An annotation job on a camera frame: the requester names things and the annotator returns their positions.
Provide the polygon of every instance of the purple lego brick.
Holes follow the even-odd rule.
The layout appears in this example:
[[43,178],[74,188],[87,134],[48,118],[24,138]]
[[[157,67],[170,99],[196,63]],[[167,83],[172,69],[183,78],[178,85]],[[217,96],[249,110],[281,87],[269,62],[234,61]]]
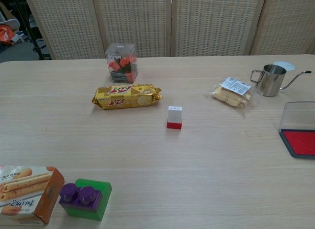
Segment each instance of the purple lego brick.
[[92,186],[76,187],[75,184],[68,183],[63,186],[60,196],[59,204],[64,208],[96,212],[103,195]]

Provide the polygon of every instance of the floor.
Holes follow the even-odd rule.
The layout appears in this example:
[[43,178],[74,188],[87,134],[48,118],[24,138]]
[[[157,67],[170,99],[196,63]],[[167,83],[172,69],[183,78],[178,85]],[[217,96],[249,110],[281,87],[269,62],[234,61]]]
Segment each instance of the floor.
[[[45,43],[44,41],[37,41],[38,45],[41,47]],[[0,63],[8,61],[34,61],[39,60],[38,54],[33,51],[34,45],[30,42],[17,43],[13,46],[6,48],[0,53]],[[48,53],[47,48],[42,49],[42,53]]]

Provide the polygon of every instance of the wooden table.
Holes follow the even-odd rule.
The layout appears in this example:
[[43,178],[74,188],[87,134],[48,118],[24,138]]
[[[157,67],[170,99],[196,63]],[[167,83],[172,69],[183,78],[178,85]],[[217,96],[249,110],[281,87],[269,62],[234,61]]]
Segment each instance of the wooden table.
[[[110,111],[91,103],[111,85],[105,60],[2,63],[0,162],[111,182],[101,223],[56,204],[47,229],[314,229],[315,162],[292,158],[278,127],[286,102],[314,101],[315,75],[246,117],[209,96],[222,77],[249,82],[274,61],[296,66],[283,84],[315,71],[314,55],[142,58],[136,83],[163,99]],[[181,131],[166,128],[169,105],[183,107]]]

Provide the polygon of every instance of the orange box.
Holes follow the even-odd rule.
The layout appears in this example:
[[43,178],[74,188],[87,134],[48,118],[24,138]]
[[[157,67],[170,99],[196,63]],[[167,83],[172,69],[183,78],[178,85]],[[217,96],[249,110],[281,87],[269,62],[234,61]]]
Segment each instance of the orange box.
[[63,187],[53,166],[0,166],[0,225],[45,225]]

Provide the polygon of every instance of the kettle handle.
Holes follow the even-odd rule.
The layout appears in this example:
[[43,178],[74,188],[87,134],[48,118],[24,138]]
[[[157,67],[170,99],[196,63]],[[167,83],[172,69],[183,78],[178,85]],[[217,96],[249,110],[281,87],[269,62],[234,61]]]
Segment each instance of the kettle handle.
[[303,71],[303,72],[300,72],[298,73],[291,81],[290,83],[288,83],[286,86],[280,88],[279,90],[284,90],[286,89],[287,87],[289,87],[300,75],[302,74],[311,74],[311,71],[310,70],[306,70],[306,71]]
[[252,74],[251,74],[251,82],[258,84],[259,81],[253,80],[252,76],[254,75],[254,73],[262,73],[261,70],[252,70]]

